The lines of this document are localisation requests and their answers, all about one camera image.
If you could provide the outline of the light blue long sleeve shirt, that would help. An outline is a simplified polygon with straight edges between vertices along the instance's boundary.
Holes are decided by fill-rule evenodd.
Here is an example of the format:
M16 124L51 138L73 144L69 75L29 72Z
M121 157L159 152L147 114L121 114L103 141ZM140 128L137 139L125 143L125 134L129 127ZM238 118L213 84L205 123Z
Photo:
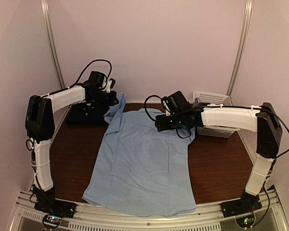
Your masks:
M175 216L196 210L188 169L188 146L195 130L157 131L149 115L158 109L124 111L126 98L105 114L92 177L82 198L92 204L134 215Z

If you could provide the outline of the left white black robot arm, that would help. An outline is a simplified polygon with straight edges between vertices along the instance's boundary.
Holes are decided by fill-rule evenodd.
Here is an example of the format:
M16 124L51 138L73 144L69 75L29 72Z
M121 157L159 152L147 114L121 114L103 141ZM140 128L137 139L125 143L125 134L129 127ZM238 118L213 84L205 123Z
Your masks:
M50 168L50 146L55 132L54 114L81 102L113 106L118 104L118 99L115 91L99 89L95 84L84 82L43 96L33 95L28 101L25 128L26 148L31 152L34 173L32 192L37 198L35 204L41 204L50 214L60 208L54 196Z

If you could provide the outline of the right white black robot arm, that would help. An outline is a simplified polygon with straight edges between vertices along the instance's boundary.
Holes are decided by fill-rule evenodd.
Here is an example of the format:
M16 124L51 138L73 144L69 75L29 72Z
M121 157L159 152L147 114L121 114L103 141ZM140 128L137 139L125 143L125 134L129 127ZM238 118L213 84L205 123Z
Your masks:
M158 131L223 127L255 132L256 161L241 199L237 202L237 208L246 213L259 201L259 192L264 189L277 160L283 133L279 117L270 103L250 107L200 103L194 107L188 106L184 111L156 116L155 126Z

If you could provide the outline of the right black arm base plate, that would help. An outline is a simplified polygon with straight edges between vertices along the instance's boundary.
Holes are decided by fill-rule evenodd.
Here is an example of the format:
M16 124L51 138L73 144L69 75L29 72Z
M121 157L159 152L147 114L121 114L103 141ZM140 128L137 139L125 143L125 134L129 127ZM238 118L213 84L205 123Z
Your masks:
M221 203L221 210L224 218L252 213L254 210L261 208L262 203L259 198L240 198Z

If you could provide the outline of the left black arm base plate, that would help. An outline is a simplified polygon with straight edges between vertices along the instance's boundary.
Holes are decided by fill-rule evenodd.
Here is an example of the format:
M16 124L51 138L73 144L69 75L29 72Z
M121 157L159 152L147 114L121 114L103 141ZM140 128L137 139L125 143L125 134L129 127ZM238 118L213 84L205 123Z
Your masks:
M43 202L41 199L38 199L34 205L34 208L38 211L55 215L57 217L73 218L76 210L76 204L55 199L53 205L50 202Z

